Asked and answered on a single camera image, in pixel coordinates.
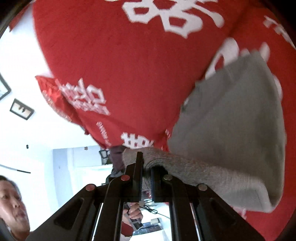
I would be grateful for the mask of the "operator left hand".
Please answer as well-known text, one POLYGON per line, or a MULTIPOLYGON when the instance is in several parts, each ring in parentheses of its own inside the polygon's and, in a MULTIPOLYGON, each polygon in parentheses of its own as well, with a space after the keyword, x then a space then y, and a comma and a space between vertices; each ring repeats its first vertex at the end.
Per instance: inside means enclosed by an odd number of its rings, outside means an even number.
POLYGON ((129 219, 143 219, 142 212, 140 210, 140 205, 139 203, 130 203, 130 208, 124 208, 123 209, 123 215, 122 215, 122 220, 125 223, 129 223, 129 219))

